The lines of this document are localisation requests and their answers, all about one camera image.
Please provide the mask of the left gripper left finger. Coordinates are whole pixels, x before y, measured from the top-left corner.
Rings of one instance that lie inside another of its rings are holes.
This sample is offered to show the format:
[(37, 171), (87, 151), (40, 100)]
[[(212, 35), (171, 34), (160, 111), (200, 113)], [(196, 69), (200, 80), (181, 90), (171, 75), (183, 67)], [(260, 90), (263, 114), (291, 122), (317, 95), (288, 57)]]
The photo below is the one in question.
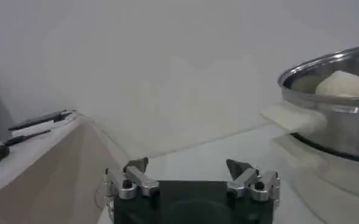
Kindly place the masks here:
[(160, 184), (145, 174), (149, 164), (148, 157), (129, 161), (120, 171), (104, 170), (106, 197), (113, 200), (135, 198), (140, 192), (144, 197), (153, 197), (160, 191)]

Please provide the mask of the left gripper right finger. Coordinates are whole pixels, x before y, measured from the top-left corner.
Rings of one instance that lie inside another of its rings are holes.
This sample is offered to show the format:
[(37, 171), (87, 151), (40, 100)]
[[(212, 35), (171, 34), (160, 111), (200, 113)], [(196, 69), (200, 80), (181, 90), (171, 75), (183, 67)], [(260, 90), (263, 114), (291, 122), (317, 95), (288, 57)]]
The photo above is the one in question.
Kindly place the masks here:
[(249, 193), (253, 200), (259, 202), (279, 202), (280, 176), (276, 171), (261, 173), (249, 163), (227, 159), (226, 165), (232, 177), (227, 182), (227, 191), (241, 198)]

